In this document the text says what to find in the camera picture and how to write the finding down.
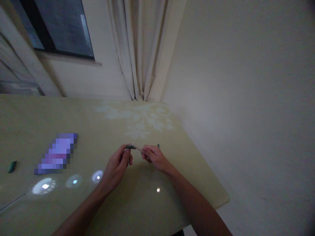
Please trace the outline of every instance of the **wall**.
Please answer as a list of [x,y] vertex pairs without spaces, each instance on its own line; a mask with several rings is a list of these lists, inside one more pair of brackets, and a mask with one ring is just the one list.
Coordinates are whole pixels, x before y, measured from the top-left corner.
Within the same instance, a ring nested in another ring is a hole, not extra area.
[[94,57],[102,66],[42,59],[64,96],[130,100],[118,70],[105,1],[83,0]]
[[234,235],[309,230],[314,22],[307,1],[187,1],[162,101],[229,193]]

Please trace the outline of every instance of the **table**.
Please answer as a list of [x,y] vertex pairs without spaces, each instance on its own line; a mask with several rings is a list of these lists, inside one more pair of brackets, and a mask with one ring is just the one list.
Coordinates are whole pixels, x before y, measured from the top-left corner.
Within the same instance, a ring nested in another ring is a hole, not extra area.
[[[77,133],[67,169],[34,175],[41,155],[58,133]],[[157,145],[214,208],[229,196],[177,118],[164,103],[0,95],[0,214],[4,235],[50,235],[92,192],[92,175],[103,171],[124,143]],[[87,235],[171,235],[189,220],[169,180],[132,150],[120,185],[105,200]],[[8,173],[10,163],[18,161]],[[53,180],[36,195],[40,180]],[[66,182],[75,178],[73,187]]]

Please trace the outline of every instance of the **small green object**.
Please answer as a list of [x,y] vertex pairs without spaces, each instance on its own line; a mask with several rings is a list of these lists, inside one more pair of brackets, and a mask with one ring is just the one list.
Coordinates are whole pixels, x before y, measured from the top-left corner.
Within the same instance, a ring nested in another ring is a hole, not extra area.
[[11,163],[10,169],[9,169],[8,173],[11,173],[11,172],[14,171],[14,168],[15,168],[16,163],[17,163],[17,161],[14,161],[14,162]]
[[135,148],[134,146],[132,146],[132,145],[127,145],[126,148],[127,148],[127,149],[136,149],[136,148]]

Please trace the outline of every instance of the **finger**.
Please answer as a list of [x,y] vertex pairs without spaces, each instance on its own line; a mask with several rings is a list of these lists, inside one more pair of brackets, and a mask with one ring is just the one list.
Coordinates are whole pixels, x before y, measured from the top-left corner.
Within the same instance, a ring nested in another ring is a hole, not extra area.
[[132,165],[132,160],[134,159],[134,157],[130,154],[129,156],[129,165]]
[[154,154],[153,152],[147,147],[147,145],[145,145],[142,149],[142,151],[144,152],[144,154],[148,157],[148,158],[154,158]]
[[129,157],[130,157],[130,152],[131,152],[130,149],[126,149],[126,150],[124,151],[119,166],[123,166],[124,168],[127,168],[127,166],[128,166],[128,160],[129,160]]
[[152,146],[152,145],[144,145],[143,148],[148,148],[150,149],[150,151],[153,153],[153,154],[157,154],[157,151],[160,151],[160,149],[158,148],[158,146]]
[[124,154],[124,150],[126,149],[127,145],[130,145],[130,144],[123,144],[121,145],[117,151],[114,153],[113,156],[115,156],[116,158],[119,158],[121,157],[122,154]]

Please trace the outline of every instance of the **window sill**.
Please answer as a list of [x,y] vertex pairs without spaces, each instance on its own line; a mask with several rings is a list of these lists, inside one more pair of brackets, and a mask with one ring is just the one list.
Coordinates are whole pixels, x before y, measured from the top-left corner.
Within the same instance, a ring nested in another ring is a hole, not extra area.
[[74,63],[80,63],[80,64],[86,64],[86,65],[92,65],[92,66],[98,66],[98,67],[102,66],[102,63],[96,62],[94,60],[78,58],[78,57],[73,57],[73,56],[65,56],[61,54],[43,52],[39,50],[35,50],[35,52],[37,56],[41,58],[49,58],[49,59],[58,60],[58,61],[74,62]]

